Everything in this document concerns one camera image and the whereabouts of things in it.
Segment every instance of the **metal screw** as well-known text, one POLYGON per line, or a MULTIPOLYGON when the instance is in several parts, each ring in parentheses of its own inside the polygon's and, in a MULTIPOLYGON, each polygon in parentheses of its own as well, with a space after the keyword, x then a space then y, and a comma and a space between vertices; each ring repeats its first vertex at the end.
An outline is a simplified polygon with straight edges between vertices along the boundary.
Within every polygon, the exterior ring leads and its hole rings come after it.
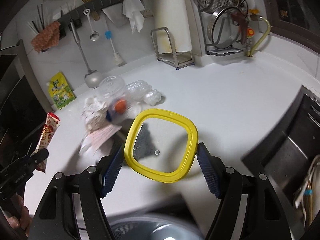
POLYGON ((55 179, 60 179, 62 177, 62 172, 57 172, 55 175, 54 175, 54 178, 55 179))
POLYGON ((226 168, 226 172, 229 173, 229 174, 232 174, 232 173, 235 173, 235 170, 231 167, 227 167, 226 168))
POLYGON ((262 180, 266 180, 267 176, 265 174, 261 173, 261 174, 259 174, 259 178, 262 180))
POLYGON ((96 168, 95 166, 91 166, 91 167, 89 167, 89 168, 87 169, 87 171, 88 171, 89 173, 94 173, 96 170, 97 170, 97 168, 96 168))

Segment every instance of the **white cutting board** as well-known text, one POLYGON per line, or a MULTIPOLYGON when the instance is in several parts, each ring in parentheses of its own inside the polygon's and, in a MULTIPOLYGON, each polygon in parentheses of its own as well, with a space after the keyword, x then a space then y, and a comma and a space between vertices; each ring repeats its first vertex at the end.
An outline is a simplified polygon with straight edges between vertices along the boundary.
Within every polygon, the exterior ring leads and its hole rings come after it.
MULTIPOLYGON (((184 0, 153 0, 155 28, 167 27, 177 52, 191 51, 191 38, 184 0)), ((165 31, 156 32, 159 53, 172 52, 165 31)))

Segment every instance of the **black sink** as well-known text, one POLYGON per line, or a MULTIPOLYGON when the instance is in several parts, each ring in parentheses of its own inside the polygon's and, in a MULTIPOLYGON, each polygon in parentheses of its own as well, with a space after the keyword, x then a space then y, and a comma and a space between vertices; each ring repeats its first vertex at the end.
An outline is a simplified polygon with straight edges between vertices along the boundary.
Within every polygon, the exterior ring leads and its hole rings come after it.
POLYGON ((293 207, 294 193, 320 153, 319 102, 318 97, 302 86, 276 127, 242 159, 254 176, 267 174, 296 239, 303 235, 304 226, 302 212, 293 207))

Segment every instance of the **orange cloth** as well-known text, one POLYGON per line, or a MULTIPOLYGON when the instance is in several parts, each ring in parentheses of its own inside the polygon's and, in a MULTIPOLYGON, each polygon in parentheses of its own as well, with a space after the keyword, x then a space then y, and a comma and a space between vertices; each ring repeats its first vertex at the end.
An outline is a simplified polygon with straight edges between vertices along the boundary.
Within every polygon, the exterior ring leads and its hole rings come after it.
POLYGON ((31 44, 35 51, 38 53, 41 50, 45 50, 59 43, 60 32, 59 32, 60 22, 55 21, 49 24, 44 30, 42 30, 36 37, 31 41, 31 44))

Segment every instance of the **finger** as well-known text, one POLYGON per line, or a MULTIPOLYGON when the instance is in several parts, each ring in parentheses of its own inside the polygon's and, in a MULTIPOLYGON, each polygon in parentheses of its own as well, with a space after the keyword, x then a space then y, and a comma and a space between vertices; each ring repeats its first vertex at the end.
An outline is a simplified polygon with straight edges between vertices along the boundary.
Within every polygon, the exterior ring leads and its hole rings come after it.
POLYGON ((16 217, 10 217, 10 218, 7 218, 7 221, 9 223, 9 225, 13 228, 13 229, 17 229, 20 227, 20 223, 18 221, 18 219, 16 217))
POLYGON ((31 224, 32 224, 32 218, 29 218, 29 225, 26 228, 26 236, 29 237, 29 232, 30 232, 30 228, 31 228, 31 224))
POLYGON ((26 206, 23 206, 21 209, 21 218, 20 218, 20 227, 25 230, 29 224, 30 215, 29 210, 26 206))
POLYGON ((20 195, 17 194, 17 199, 18 199, 18 203, 21 207, 23 207, 24 205, 24 200, 23 197, 21 197, 20 195))

